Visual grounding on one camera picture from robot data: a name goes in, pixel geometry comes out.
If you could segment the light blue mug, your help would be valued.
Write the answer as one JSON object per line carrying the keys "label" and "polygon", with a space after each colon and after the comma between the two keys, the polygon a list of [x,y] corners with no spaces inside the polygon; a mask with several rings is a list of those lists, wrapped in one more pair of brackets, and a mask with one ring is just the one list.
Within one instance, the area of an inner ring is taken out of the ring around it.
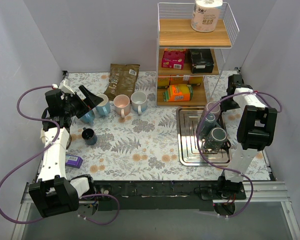
{"label": "light blue mug", "polygon": [[110,114],[111,106],[110,101],[107,95],[105,94],[98,94],[98,97],[102,98],[102,102],[99,103],[95,108],[98,114],[102,117],[106,117]]}

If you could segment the blue mug yellow inside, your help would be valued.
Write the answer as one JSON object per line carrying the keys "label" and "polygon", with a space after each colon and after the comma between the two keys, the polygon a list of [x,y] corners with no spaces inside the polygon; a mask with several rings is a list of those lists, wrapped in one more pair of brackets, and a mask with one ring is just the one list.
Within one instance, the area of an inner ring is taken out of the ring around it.
{"label": "blue mug yellow inside", "polygon": [[93,125],[94,119],[95,119],[95,113],[93,110],[90,110],[85,115],[83,115],[79,120],[84,124]]}

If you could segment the pink mug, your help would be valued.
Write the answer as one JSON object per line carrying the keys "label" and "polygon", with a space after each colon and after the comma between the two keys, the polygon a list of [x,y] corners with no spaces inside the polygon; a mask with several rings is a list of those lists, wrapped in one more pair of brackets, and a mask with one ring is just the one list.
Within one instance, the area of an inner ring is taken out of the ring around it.
{"label": "pink mug", "polygon": [[116,113],[125,118],[131,112],[130,98],[127,95],[120,94],[113,100]]}

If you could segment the navy blue mug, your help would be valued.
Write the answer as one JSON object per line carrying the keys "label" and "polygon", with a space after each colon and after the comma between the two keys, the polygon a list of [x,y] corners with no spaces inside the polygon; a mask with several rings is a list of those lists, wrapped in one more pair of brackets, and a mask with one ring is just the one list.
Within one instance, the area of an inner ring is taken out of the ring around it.
{"label": "navy blue mug", "polygon": [[84,127],[81,136],[88,146],[92,146],[97,143],[98,137],[96,136],[94,130],[91,128]]}

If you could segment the white blue gradient mug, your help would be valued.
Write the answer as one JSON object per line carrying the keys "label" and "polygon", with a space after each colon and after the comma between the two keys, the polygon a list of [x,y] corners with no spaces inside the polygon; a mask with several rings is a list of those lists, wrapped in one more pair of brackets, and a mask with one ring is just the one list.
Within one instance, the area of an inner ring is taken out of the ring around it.
{"label": "white blue gradient mug", "polygon": [[148,98],[144,92],[136,91],[131,95],[130,99],[132,108],[138,115],[141,115],[146,111],[148,107]]}

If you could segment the teal grey mug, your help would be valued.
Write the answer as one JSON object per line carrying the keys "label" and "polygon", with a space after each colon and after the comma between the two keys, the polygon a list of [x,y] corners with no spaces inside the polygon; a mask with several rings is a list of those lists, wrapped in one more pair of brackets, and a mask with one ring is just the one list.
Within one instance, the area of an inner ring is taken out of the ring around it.
{"label": "teal grey mug", "polygon": [[217,119],[214,114],[203,112],[196,128],[196,135],[198,136],[198,139],[205,139],[210,131],[216,127],[216,124]]}

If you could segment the dark green mug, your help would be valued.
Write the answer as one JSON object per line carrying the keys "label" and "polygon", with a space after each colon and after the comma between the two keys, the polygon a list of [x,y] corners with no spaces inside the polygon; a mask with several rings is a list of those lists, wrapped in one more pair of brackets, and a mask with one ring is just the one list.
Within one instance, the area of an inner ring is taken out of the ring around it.
{"label": "dark green mug", "polygon": [[209,151],[218,151],[227,141],[227,137],[223,128],[214,127],[205,138],[203,148]]}

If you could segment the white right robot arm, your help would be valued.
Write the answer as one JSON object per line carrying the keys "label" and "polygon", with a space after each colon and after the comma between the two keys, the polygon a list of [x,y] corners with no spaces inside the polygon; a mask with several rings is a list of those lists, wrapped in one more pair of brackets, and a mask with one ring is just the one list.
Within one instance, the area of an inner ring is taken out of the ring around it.
{"label": "white right robot arm", "polygon": [[221,111],[241,109],[238,125],[237,148],[228,169],[217,180],[216,192],[222,199],[238,195],[243,190],[244,174],[253,158],[274,139],[278,111],[257,98],[257,92],[244,83],[240,74],[228,77],[227,95],[221,99]]}

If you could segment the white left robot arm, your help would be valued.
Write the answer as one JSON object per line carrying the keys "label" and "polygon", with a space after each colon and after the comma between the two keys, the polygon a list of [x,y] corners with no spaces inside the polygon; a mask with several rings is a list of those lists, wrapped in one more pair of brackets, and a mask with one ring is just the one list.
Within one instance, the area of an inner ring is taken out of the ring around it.
{"label": "white left robot arm", "polygon": [[85,96],[61,87],[45,93],[47,108],[42,113],[44,145],[42,167],[35,183],[30,184],[29,194],[43,218],[76,211],[79,199],[91,200],[96,187],[89,174],[68,180],[66,177],[66,150],[71,143],[72,117],[81,118],[101,103],[101,98],[80,85]]}

